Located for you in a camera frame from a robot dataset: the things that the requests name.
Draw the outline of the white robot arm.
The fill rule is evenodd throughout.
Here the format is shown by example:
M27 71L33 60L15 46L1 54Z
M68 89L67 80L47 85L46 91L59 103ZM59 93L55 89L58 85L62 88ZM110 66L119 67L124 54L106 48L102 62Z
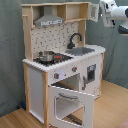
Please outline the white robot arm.
M99 5L104 26L113 28L115 21L120 20L118 33L128 36L128 6L118 6L115 0L100 0Z

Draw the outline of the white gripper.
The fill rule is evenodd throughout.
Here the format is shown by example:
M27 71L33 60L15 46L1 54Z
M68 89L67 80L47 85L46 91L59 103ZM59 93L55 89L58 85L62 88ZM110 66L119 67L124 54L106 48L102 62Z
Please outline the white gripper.
M99 5L102 12L103 23L105 27L114 27L115 23L111 16L112 8L115 6L115 0L100 0Z

